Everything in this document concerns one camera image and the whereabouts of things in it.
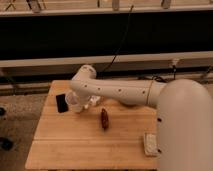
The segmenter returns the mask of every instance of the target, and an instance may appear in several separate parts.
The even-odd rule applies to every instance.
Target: floor
[[[213,84],[205,85],[213,96]],[[14,141],[11,151],[0,149],[0,171],[25,171],[24,165],[47,94],[0,96],[7,115],[0,118],[0,136]]]

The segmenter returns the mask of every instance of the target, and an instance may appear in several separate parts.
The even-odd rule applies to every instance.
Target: wooden tabletop
[[[103,99],[97,107],[59,114],[55,96],[69,90],[69,81],[53,81],[26,162],[26,169],[156,169],[147,157],[143,134],[156,133],[155,110],[127,107]],[[109,115],[103,131],[101,109]]]

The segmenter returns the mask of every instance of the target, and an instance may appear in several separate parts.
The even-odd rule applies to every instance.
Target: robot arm
[[[91,95],[116,99],[126,105],[156,107],[158,96],[166,85],[154,80],[116,81],[96,80],[96,71],[90,65],[82,66],[71,80],[78,103],[85,103]]]
[[[89,65],[82,66],[73,77],[69,104],[74,109],[80,112],[91,95],[154,107],[161,118],[158,171],[213,171],[213,101],[202,85],[191,80],[164,84],[95,78],[96,71]]]

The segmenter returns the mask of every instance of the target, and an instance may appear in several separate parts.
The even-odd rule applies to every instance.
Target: black object
[[[166,83],[166,80],[164,80],[162,77],[160,76],[153,76],[152,80],[155,80],[157,82],[161,82],[161,83]]]
[[[6,110],[3,107],[0,107],[0,116],[5,115]]]
[[[100,0],[97,0],[97,7],[100,8]]]
[[[41,15],[0,17],[0,61],[114,56],[129,14]],[[213,10],[134,11],[119,55],[212,51],[212,18]]]
[[[7,138],[0,137],[0,143],[1,143],[2,149],[6,151],[9,151],[13,147],[13,142]]]
[[[65,102],[65,94],[57,95],[56,102],[57,102],[59,113],[68,111],[68,106],[67,106],[67,103]]]

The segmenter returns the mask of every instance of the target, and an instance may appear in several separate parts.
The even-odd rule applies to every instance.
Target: cable
[[[115,59],[116,59],[117,56],[119,55],[121,48],[123,47],[123,44],[124,44],[124,42],[125,42],[125,40],[126,40],[126,37],[127,37],[127,34],[128,34],[128,32],[129,32],[129,25],[130,25],[130,19],[131,19],[131,14],[132,14],[133,8],[134,8],[134,5],[132,5],[131,8],[130,8],[130,10],[129,10],[129,15],[128,15],[127,24],[126,24],[126,29],[125,29],[123,38],[122,38],[122,40],[121,40],[121,43],[120,43],[120,45],[119,45],[117,51],[115,52],[115,56],[114,56],[113,60],[110,62],[110,64],[107,65],[107,66],[103,69],[102,72],[105,72],[106,70],[108,70],[108,69],[112,66],[112,64],[114,63]]]
[[[153,76],[153,77],[152,77],[152,80],[155,80],[155,81],[161,82],[161,83],[166,83],[166,80],[163,79],[163,78],[160,77],[160,76]]]

